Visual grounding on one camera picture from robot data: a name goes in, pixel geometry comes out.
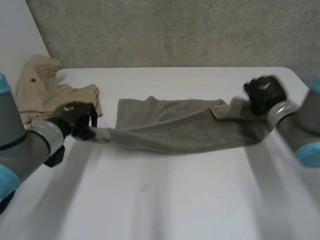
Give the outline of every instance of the silver metal ring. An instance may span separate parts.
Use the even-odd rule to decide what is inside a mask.
[[[283,117],[295,113],[297,110],[297,106],[289,100],[279,102],[268,112],[267,121],[274,128]]]
[[[60,128],[50,121],[31,123],[26,125],[25,129],[37,132],[47,140],[51,148],[50,156],[64,144],[64,135]]]

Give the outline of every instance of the light blue joint cap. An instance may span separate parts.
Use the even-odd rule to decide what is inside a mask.
[[[0,165],[0,199],[16,190],[20,183],[19,177],[11,169]]]
[[[311,90],[320,94],[320,72],[318,72],[315,80],[313,81],[313,83],[311,85]]]
[[[10,93],[11,88],[7,82],[6,76],[0,72],[0,94]]]
[[[296,151],[300,163],[308,168],[320,168],[320,141],[311,142]]]

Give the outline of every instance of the fabric fold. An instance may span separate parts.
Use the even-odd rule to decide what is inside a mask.
[[[261,142],[271,131],[247,101],[120,99],[115,128],[96,128],[92,141],[170,154],[202,153]]]

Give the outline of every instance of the gray wall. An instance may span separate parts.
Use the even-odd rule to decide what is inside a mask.
[[[64,68],[281,66],[320,72],[319,0],[26,0]]]

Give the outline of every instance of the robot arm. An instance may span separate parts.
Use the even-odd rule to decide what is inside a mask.
[[[283,139],[305,167],[320,167],[320,77],[304,103],[295,106],[274,76],[253,79],[244,85],[252,112],[266,114],[268,123],[277,128]]]
[[[5,199],[40,165],[62,162],[65,137],[94,136],[98,115],[92,103],[73,102],[59,107],[49,119],[23,125],[10,87],[0,74],[0,200]]]

